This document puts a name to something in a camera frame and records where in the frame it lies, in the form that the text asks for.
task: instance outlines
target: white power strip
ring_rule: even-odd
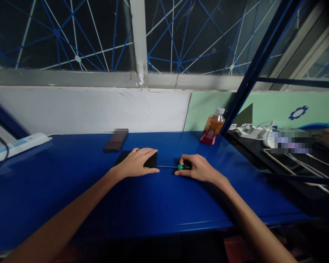
[[[30,148],[46,143],[51,139],[52,139],[51,137],[48,137],[43,133],[36,133],[27,136],[26,138],[20,139],[18,141],[8,143],[7,146],[10,150],[8,157],[14,156]],[[5,158],[5,156],[6,156],[6,147],[3,145],[0,146],[0,161],[2,161]]]

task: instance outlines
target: blue table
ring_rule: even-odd
[[[130,133],[123,150],[158,149],[158,165],[175,165],[182,153],[199,153],[230,180],[267,224],[309,219],[266,182],[265,177],[224,138],[199,142],[199,132]],[[0,251],[24,239],[100,179],[119,152],[103,153],[110,134],[60,135],[7,160],[0,169]],[[159,236],[231,227],[223,209],[191,178],[158,174],[127,178],[94,209],[74,237],[88,242]]]

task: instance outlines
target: left hand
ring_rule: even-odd
[[[121,180],[126,177],[158,173],[160,170],[157,168],[144,168],[144,163],[157,151],[152,148],[134,148],[121,163],[111,168],[110,171],[114,172]]]

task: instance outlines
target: green screwdriver handle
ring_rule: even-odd
[[[178,164],[178,170],[191,170],[191,165],[181,165],[181,164]]]

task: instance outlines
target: forearm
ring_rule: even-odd
[[[110,170],[92,187],[58,212],[2,262],[50,262],[64,248],[94,207],[119,181]]]
[[[226,201],[237,223],[261,260],[264,262],[297,262],[226,178],[220,178],[215,184],[225,193]]]

